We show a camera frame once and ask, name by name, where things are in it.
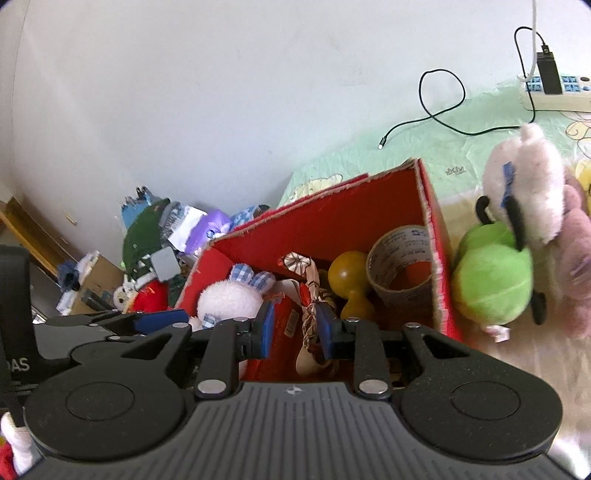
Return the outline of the wooden cabinet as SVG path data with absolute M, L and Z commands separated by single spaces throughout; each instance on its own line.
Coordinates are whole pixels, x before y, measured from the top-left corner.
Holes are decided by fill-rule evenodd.
M 1 229 L 8 230 L 53 279 L 60 264 L 80 259 L 74 246 L 42 216 L 31 214 L 15 195 L 1 201 Z

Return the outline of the red patterned cloth doll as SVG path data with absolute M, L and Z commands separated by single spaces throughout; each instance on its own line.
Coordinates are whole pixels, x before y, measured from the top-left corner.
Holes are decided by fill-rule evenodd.
M 335 302 L 329 299 L 329 291 L 322 288 L 321 275 L 311 257 L 290 252 L 280 260 L 280 264 L 294 274 L 295 279 L 280 280 L 274 291 L 286 294 L 301 309 L 303 340 L 295 360 L 295 371 L 304 380 L 329 379 L 335 374 L 337 366 L 322 353 L 317 306 L 324 302 L 333 307 Z

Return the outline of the yellow wooden gourd toy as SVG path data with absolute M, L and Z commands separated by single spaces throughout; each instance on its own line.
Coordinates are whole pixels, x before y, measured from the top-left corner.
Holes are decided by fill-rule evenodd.
M 336 296 L 345 301 L 339 314 L 342 319 L 370 321 L 375 316 L 374 305 L 368 299 L 370 282 L 366 263 L 366 253 L 352 250 L 343 252 L 329 266 L 329 286 Z

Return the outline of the dark green cloth item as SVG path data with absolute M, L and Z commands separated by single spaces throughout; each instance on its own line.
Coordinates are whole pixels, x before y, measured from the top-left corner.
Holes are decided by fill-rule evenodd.
M 123 240 L 122 261 L 129 278 L 137 279 L 149 270 L 149 256 L 162 247 L 159 222 L 168 198 L 161 199 L 146 207 L 127 229 Z

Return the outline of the cardboard tape roll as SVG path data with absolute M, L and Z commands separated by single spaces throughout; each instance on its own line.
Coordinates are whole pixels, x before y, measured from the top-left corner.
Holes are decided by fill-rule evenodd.
M 429 305 L 432 252 L 427 228 L 406 225 L 384 234 L 370 249 L 366 272 L 370 286 L 388 307 Z

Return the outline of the small white bunny plush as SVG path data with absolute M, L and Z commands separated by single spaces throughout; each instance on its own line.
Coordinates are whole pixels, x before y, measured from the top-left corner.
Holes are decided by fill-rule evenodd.
M 256 273 L 245 263 L 233 265 L 228 278 L 200 293 L 197 314 L 189 318 L 193 332 L 214 328 L 222 320 L 255 318 L 274 284 L 276 277 L 269 271 Z

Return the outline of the white bunny plush blue bow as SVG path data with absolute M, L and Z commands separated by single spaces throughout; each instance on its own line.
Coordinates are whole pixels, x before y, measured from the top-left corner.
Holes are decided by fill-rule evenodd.
M 564 184 L 562 156 L 535 123 L 496 145 L 483 174 L 493 217 L 509 222 L 504 200 L 513 196 L 523 215 L 526 244 L 533 250 L 545 247 L 561 230 Z

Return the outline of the red cardboard box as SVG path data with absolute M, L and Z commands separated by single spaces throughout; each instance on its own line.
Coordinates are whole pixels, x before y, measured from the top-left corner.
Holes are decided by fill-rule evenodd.
M 245 263 L 256 271 L 290 278 L 283 264 L 291 252 L 310 257 L 325 268 L 343 252 L 369 252 L 388 232 L 409 225 L 427 228 L 432 260 L 429 317 L 408 314 L 455 339 L 463 335 L 451 297 L 451 248 L 435 191 L 422 161 L 370 176 L 363 174 L 290 205 L 267 211 L 209 245 L 191 269 L 176 303 L 197 312 L 202 290 L 228 278 L 231 267 Z

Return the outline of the red santa plush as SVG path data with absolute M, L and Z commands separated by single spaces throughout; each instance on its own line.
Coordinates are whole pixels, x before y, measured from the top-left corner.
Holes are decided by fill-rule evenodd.
M 123 283 L 113 292 L 113 304 L 122 313 L 154 313 L 168 309 L 168 283 L 154 272 L 134 280 L 123 276 Z

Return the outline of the green mushroom plush toy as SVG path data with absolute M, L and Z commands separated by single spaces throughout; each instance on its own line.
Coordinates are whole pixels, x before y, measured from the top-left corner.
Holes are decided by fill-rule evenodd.
M 526 310 L 535 324 L 547 319 L 547 301 L 534 288 L 532 252 L 527 246 L 525 223 L 517 199 L 502 201 L 507 224 L 487 214 L 490 199 L 476 204 L 479 223 L 460 241 L 452 275 L 456 309 L 483 330 L 506 327 Z

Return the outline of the purple tissue pack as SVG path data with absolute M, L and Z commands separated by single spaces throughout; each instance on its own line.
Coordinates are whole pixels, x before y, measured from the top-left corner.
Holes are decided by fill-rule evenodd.
M 211 240 L 228 234 L 231 220 L 221 210 L 211 210 L 200 218 L 197 224 L 190 230 L 187 237 L 184 252 L 195 254 L 201 248 L 207 246 Z

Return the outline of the yellow tiger plush toy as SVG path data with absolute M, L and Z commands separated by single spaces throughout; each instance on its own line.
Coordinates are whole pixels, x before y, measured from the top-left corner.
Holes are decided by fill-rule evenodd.
M 585 192 L 588 209 L 591 209 L 591 162 L 589 160 L 579 161 L 576 164 L 575 177 Z

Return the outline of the cardboard box on floor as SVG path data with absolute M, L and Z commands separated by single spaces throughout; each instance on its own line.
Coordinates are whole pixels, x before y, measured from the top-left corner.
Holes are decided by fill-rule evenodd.
M 79 289 L 62 294 L 56 306 L 61 315 L 115 309 L 114 293 L 123 283 L 123 271 L 119 267 L 93 251 L 76 264 L 76 271 Z

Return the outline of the pink bear plush keychain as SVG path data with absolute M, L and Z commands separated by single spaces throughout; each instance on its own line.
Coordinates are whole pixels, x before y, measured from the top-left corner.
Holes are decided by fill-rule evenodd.
M 590 336 L 590 216 L 586 192 L 565 171 L 562 228 L 555 239 L 555 279 L 560 292 L 558 312 L 572 338 Z

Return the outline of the black power adapter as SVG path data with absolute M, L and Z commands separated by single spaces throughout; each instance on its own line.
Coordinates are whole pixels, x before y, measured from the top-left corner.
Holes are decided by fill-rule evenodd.
M 537 53 L 536 61 L 544 93 L 546 95 L 561 95 L 563 93 L 562 80 L 554 54 L 547 44 L 542 44 L 542 50 Z

